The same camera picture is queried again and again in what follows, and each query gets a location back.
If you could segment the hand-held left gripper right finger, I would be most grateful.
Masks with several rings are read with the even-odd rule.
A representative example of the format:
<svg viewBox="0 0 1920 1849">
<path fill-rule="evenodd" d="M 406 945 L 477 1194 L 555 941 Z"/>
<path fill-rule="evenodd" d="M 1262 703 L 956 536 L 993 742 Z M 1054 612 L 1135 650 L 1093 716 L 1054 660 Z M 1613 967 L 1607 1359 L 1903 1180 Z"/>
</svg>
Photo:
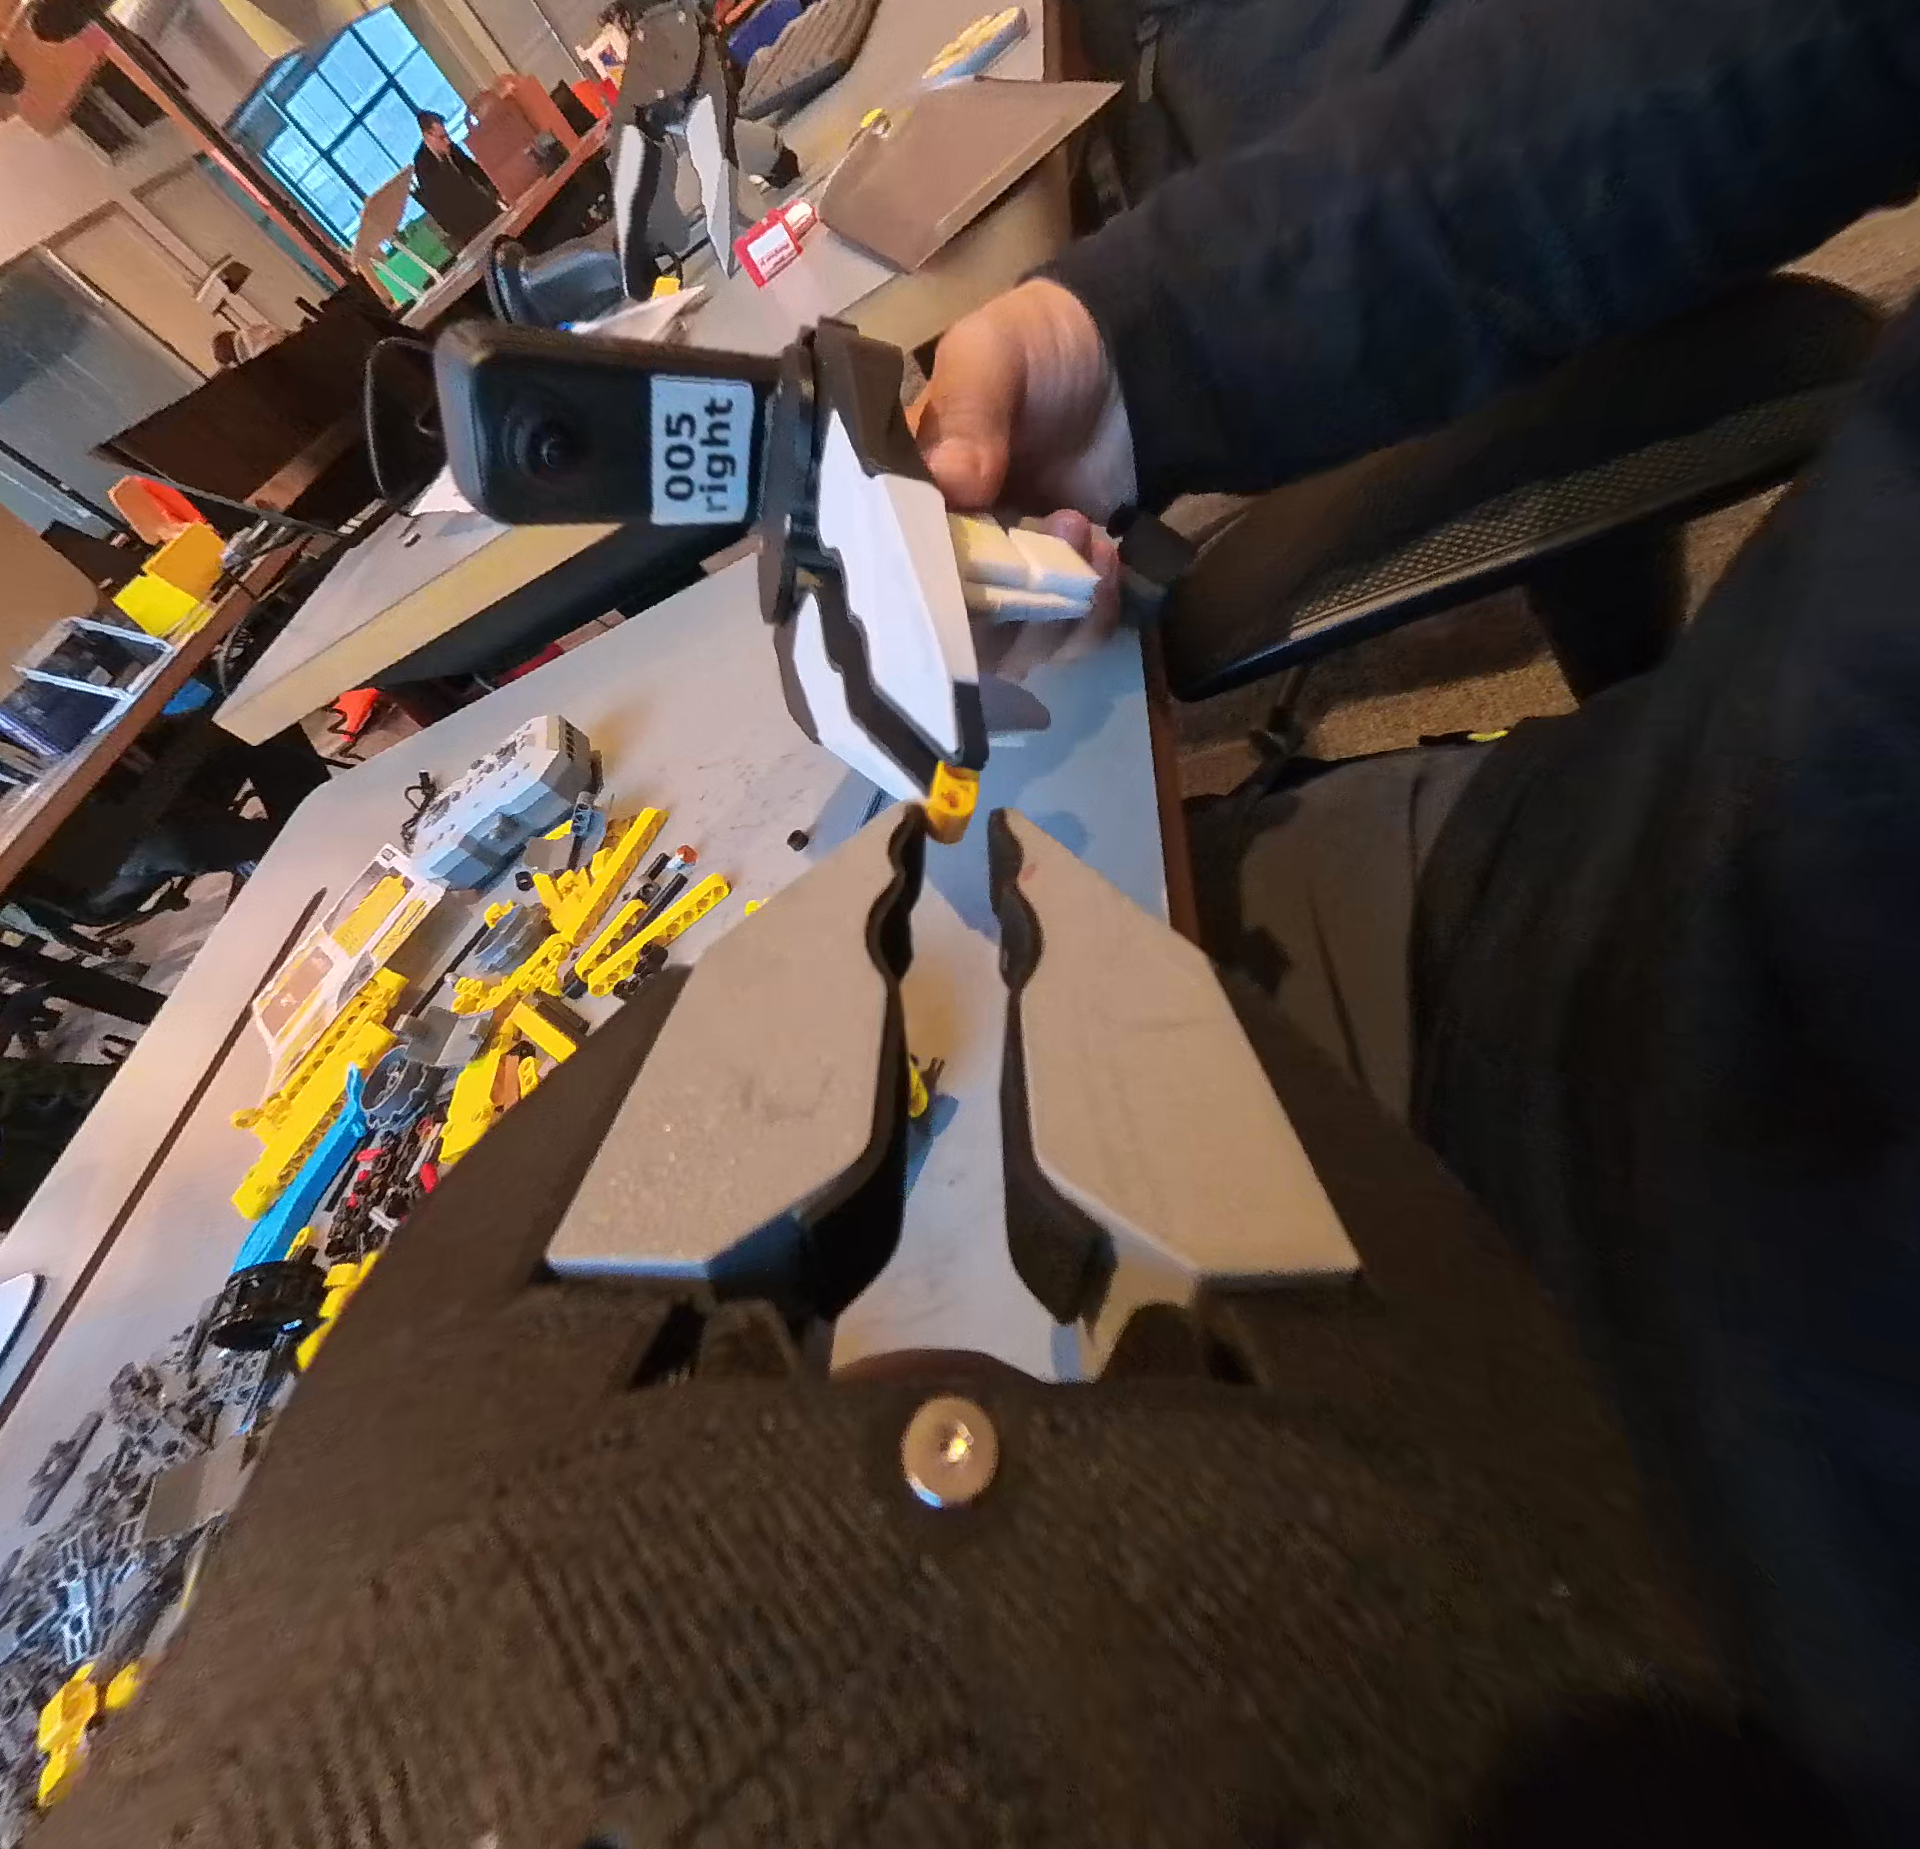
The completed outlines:
<svg viewBox="0 0 1920 1849">
<path fill-rule="evenodd" d="M 1007 1248 L 1073 1337 L 1073 1376 L 1135 1308 L 1358 1282 L 1208 953 L 1024 817 L 991 817 L 1007 921 Z"/>
</svg>

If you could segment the spread of yellow beams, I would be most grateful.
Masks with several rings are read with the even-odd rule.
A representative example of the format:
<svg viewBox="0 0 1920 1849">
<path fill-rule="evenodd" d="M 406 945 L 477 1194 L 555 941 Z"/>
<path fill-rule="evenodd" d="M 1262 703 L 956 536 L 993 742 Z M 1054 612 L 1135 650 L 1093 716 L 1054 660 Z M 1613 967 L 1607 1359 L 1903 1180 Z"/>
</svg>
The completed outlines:
<svg viewBox="0 0 1920 1849">
<path fill-rule="evenodd" d="M 673 865 L 667 804 L 615 817 L 573 865 L 529 865 L 492 904 L 477 953 L 454 969 L 439 1167 L 463 1161 L 594 1037 L 584 1004 L 643 992 L 673 945 L 735 891 L 721 865 Z"/>
</svg>

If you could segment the person's right forearm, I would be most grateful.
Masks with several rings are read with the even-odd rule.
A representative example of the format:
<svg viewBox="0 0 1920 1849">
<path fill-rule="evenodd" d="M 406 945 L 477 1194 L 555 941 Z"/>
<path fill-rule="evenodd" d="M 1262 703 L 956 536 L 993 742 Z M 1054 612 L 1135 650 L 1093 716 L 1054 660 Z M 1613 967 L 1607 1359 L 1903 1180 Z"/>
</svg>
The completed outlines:
<svg viewBox="0 0 1920 1849">
<path fill-rule="evenodd" d="M 1920 0 L 1477 0 L 1062 255 L 1135 506 L 1280 493 L 1920 180 Z"/>
</svg>

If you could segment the grey desk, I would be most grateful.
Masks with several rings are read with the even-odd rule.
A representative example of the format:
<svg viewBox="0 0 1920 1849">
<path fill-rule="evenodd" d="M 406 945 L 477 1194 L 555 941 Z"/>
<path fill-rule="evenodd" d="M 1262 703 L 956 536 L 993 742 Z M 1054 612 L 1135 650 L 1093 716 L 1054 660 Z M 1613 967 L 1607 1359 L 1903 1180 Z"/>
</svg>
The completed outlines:
<svg viewBox="0 0 1920 1849">
<path fill-rule="evenodd" d="M 249 985 L 309 934 L 309 904 L 328 904 L 392 835 L 416 777 L 463 777 L 537 710 L 594 734 L 615 804 L 667 804 L 673 835 L 735 879 L 726 912 L 673 945 L 679 967 L 735 934 L 740 904 L 780 891 L 822 842 L 869 825 L 869 792 L 780 710 L 748 571 L 721 571 L 353 777 L 328 777 L 183 967 L 168 1011 L 9 1236 L 9 1282 L 42 1275 L 42 1303 L 9 1350 L 9 1549 L 35 1535 L 23 1492 L 47 1449 L 99 1409 L 130 1359 L 183 1337 L 232 1282 L 243 1243 L 232 1194 L 249 1167 L 249 1136 L 232 1126 L 232 1115 L 267 1084 L 267 1054 L 243 1018 Z M 837 1319 L 828 1359 L 993 1350 L 1040 1379 L 1073 1379 L 1073 1337 L 1016 1291 L 1007 1213 L 991 1207 L 1007 1180 L 1007 982 L 976 825 L 964 842 L 922 852 L 904 1011 L 909 1054 L 939 1062 L 939 1126 L 904 1207 L 904 1257 Z"/>
</svg>

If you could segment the person's right hand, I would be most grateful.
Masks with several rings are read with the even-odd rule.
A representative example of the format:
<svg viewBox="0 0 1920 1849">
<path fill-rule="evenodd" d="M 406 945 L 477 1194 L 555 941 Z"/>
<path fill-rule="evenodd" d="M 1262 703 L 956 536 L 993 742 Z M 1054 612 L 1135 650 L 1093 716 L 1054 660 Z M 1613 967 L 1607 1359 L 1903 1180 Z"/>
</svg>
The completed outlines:
<svg viewBox="0 0 1920 1849">
<path fill-rule="evenodd" d="M 909 425 L 956 517 L 1016 517 L 1100 571 L 1100 599 L 1073 627 L 974 627 L 976 660 L 1024 678 L 1036 660 L 1073 660 L 1113 638 L 1123 549 L 1110 524 L 1135 495 L 1135 453 L 1093 309 L 1024 279 L 956 313 Z"/>
</svg>

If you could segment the black monitor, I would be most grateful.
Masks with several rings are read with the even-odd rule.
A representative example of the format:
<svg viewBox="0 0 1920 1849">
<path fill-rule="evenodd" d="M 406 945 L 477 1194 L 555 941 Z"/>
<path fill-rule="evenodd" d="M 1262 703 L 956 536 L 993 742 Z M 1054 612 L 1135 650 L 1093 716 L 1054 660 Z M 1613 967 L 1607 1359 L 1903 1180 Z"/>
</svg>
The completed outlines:
<svg viewBox="0 0 1920 1849">
<path fill-rule="evenodd" d="M 361 441 L 361 360 L 376 338 L 416 348 L 424 328 L 350 287 L 278 348 L 114 425 L 96 457 L 183 493 L 218 536 L 237 536 L 249 506 L 340 529 L 376 495 Z"/>
</svg>

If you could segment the grey battery box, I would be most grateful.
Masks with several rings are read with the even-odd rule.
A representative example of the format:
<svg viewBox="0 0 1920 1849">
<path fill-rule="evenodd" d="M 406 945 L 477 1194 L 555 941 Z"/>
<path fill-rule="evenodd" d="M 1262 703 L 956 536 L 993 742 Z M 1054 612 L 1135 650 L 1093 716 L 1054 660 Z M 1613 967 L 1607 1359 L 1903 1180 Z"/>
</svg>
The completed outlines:
<svg viewBox="0 0 1920 1849">
<path fill-rule="evenodd" d="M 439 891 L 483 891 L 521 864 L 529 835 L 573 817 L 573 800 L 602 784 L 602 749 L 558 710 L 521 716 L 499 749 L 483 749 L 459 784 L 439 784 L 406 852 L 414 879 Z"/>
</svg>

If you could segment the pile of black red pieces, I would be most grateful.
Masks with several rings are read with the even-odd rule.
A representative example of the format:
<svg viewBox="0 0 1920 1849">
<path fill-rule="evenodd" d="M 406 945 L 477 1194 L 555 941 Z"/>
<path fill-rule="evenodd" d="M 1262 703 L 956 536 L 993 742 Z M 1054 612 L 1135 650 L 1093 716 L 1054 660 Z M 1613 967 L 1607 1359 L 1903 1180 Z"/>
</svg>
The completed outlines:
<svg viewBox="0 0 1920 1849">
<path fill-rule="evenodd" d="M 406 1126 L 372 1126 L 325 1199 L 317 1262 L 361 1262 L 392 1243 L 392 1225 L 439 1181 L 439 1115 L 414 1115 Z"/>
</svg>

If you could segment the grey flat panel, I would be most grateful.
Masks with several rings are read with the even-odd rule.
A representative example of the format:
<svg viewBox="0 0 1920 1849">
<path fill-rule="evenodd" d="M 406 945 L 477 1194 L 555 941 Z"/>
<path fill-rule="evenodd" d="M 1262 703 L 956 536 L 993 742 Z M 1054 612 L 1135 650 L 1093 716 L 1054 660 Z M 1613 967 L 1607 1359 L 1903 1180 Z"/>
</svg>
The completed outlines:
<svg viewBox="0 0 1920 1849">
<path fill-rule="evenodd" d="M 822 232 L 913 279 L 1123 84 L 1110 77 L 956 77 L 869 124 L 816 193 Z"/>
</svg>

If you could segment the blue brick separator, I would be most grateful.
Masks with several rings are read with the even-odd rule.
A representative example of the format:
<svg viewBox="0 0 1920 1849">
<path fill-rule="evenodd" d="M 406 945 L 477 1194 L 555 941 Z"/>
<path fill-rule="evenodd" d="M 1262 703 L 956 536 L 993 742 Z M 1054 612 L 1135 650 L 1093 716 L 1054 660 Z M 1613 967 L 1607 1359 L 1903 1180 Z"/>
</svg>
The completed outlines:
<svg viewBox="0 0 1920 1849">
<path fill-rule="evenodd" d="M 243 1236 L 243 1248 L 232 1257 L 232 1275 L 286 1262 L 289 1243 L 309 1236 L 309 1213 L 325 1207 L 325 1194 L 350 1180 L 350 1161 L 353 1161 L 361 1136 L 372 1136 L 361 1069 L 350 1069 L 328 1126 L 289 1167 L 289 1181 L 257 1207 L 257 1225 Z"/>
</svg>

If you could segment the black keyboard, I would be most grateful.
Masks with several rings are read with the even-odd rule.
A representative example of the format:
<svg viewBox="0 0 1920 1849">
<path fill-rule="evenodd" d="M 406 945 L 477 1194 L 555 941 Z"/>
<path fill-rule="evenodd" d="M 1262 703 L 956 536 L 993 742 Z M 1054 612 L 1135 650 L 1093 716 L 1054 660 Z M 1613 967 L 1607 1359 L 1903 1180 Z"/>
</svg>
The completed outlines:
<svg viewBox="0 0 1920 1849">
<path fill-rule="evenodd" d="M 828 93 L 858 40 L 877 25 L 877 0 L 816 0 L 799 6 L 748 65 L 740 65 L 740 84 L 735 84 L 735 115 L 792 115 L 805 108 L 816 93 Z"/>
</svg>

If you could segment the yellow bin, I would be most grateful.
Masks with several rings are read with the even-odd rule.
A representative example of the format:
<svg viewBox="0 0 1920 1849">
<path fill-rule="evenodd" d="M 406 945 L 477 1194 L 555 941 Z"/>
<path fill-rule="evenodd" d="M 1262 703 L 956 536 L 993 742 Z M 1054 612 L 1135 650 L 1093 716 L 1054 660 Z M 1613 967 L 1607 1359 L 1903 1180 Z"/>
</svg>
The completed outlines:
<svg viewBox="0 0 1920 1849">
<path fill-rule="evenodd" d="M 218 592 L 218 529 L 187 524 L 114 592 L 114 607 L 153 638 L 183 638 L 200 629 L 210 592 Z"/>
</svg>

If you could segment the person's dark clothing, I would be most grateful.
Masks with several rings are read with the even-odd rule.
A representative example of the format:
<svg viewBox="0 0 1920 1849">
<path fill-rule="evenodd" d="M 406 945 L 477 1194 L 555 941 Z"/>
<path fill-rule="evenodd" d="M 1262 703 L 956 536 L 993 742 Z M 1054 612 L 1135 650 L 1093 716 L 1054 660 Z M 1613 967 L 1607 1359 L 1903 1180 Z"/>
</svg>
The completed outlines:
<svg viewBox="0 0 1920 1849">
<path fill-rule="evenodd" d="M 1613 1359 L 1762 1711 L 1911 1844 L 1911 309 L 1661 670 L 1520 729 L 1411 1118 Z"/>
</svg>

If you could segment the wooden table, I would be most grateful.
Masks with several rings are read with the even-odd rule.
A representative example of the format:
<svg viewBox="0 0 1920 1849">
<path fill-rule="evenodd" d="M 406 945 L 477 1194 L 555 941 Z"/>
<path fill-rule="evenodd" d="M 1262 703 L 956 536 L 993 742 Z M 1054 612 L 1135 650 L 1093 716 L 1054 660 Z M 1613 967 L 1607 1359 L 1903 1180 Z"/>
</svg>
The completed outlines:
<svg viewBox="0 0 1920 1849">
<path fill-rule="evenodd" d="M 210 659 L 289 580 L 301 542 L 309 536 L 301 536 L 289 517 L 257 517 L 249 506 L 249 529 L 237 529 L 218 542 L 218 580 L 183 612 L 183 629 L 153 638 L 153 629 L 115 629 L 115 627 L 96 627 L 96 612 L 47 627 L 47 650 L 35 650 L 35 660 L 13 660 L 13 687 L 67 687 L 96 716 L 90 716 L 90 734 L 69 749 L 42 756 L 42 777 L 9 792 L 9 804 L 0 804 L 0 881 L 13 881 L 55 842 L 55 828 L 96 800 L 96 784 L 114 784 L 114 767 L 168 716 L 168 703 L 183 687 L 210 678 Z M 42 659 L 67 659 L 69 629 L 131 638 L 140 660 L 130 670 L 130 687 L 90 687 L 69 670 L 47 670 Z"/>
</svg>

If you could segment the pile of grey track links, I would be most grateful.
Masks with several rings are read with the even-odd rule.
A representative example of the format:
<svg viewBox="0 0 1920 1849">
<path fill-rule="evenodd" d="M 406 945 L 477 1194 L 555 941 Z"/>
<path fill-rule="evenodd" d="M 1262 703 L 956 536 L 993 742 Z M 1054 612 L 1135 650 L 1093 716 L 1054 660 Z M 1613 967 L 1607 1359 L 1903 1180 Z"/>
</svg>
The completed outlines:
<svg viewBox="0 0 1920 1849">
<path fill-rule="evenodd" d="M 205 1450 L 243 1431 L 249 1387 L 257 1359 L 218 1350 L 200 1330 L 114 1376 L 99 1409 L 79 1422 L 67 1486 L 42 1505 L 42 1535 L 9 1560 L 9 1729 L 23 1729 L 79 1668 L 140 1656 L 200 1549 L 200 1528 L 168 1497 L 168 1476 L 205 1476 Z"/>
</svg>

